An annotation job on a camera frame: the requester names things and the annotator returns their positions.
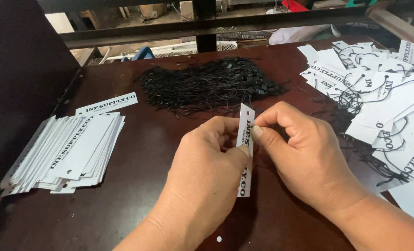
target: left hand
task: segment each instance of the left hand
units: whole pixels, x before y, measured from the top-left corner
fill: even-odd
[[[247,146],[221,152],[238,131],[239,119],[213,117],[181,140],[167,182],[148,218],[165,226],[177,221],[184,242],[197,248],[231,212],[250,150]]]

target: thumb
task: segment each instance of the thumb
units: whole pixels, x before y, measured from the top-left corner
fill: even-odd
[[[256,125],[251,129],[251,135],[252,139],[266,150],[274,163],[278,162],[281,153],[290,150],[290,146],[274,129]]]
[[[250,156],[250,149],[247,145],[230,148],[226,151],[226,156],[242,172],[247,166],[247,160]]]

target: white bag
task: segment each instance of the white bag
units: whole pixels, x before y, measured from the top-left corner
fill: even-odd
[[[319,25],[319,26],[301,26],[292,28],[282,28],[272,34],[269,39],[269,44],[286,44],[308,41],[315,34],[328,28],[330,25]]]

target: table surface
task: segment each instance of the table surface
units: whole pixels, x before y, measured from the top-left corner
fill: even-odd
[[[171,112],[156,111],[146,104],[141,87],[132,80],[152,67],[152,63],[178,69],[197,60],[204,63],[226,56],[261,58],[255,63],[269,78],[278,83],[291,81],[284,84],[289,89],[285,94],[252,105],[267,109],[282,100],[308,114],[326,107],[310,101],[310,93],[316,91],[299,76],[308,65],[297,47],[309,43],[317,50],[329,49],[336,40],[85,67],[81,85],[67,105],[67,115],[74,115],[76,108],[130,92],[136,92],[139,100],[135,105],[118,110],[126,116],[125,126],[104,182],[94,188],[78,189],[71,195],[49,194],[48,190],[36,189],[8,197],[0,212],[0,250],[111,250],[152,209],[165,184],[180,139],[203,122],[186,117],[177,119]],[[349,44],[371,41],[367,37],[343,40]],[[287,190],[273,168],[258,163],[258,156],[254,161],[251,197],[238,198],[226,221],[198,250],[354,250],[337,227]],[[354,160],[350,165],[353,170],[367,169]],[[364,178],[364,174],[359,177],[363,183],[372,180],[370,176]],[[222,237],[222,242],[216,241],[218,236]]]

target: stack of hang tags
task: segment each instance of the stack of hang tags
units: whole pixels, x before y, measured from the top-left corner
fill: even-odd
[[[2,196],[32,188],[73,193],[101,183],[125,120],[110,111],[135,103],[133,92],[79,108],[76,116],[42,122],[1,181]]]
[[[374,157],[414,182],[414,43],[402,41],[398,53],[373,43],[330,47],[299,47],[310,66],[300,75],[355,115],[345,134],[372,145]]]

